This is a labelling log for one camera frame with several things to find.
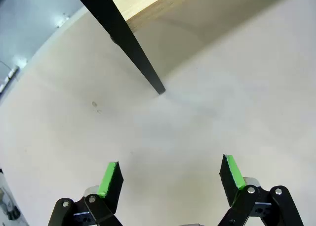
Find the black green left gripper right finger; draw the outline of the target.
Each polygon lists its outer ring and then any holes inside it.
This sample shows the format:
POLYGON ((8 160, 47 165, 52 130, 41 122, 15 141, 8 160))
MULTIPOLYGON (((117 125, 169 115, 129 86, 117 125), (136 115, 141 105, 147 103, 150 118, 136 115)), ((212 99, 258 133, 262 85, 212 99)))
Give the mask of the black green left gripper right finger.
POLYGON ((232 155, 224 154, 219 172, 229 210, 220 226, 243 226, 258 217, 265 226, 302 226, 289 190, 283 185, 264 190, 255 178, 243 177, 232 155))

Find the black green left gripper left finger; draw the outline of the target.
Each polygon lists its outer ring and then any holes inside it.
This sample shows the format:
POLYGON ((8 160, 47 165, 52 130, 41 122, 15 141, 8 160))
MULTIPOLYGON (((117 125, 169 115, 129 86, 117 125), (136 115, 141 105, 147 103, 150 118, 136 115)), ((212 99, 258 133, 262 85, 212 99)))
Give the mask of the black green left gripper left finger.
POLYGON ((119 162, 110 162, 96 193, 83 196, 74 202, 70 198, 59 199, 52 211, 50 226, 120 226, 115 216, 123 176, 119 162))

